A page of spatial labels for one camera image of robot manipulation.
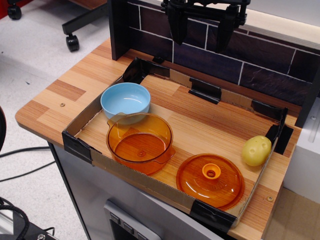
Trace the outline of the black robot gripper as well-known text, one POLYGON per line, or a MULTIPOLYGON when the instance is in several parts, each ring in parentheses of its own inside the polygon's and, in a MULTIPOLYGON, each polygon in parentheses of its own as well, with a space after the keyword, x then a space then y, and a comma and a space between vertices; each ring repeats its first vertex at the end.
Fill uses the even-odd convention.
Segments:
POLYGON ((168 18, 172 40, 182 45, 187 35, 188 18, 219 22, 216 36, 216 53, 228 47, 235 26, 246 22, 250 0, 164 0, 161 10, 168 18))

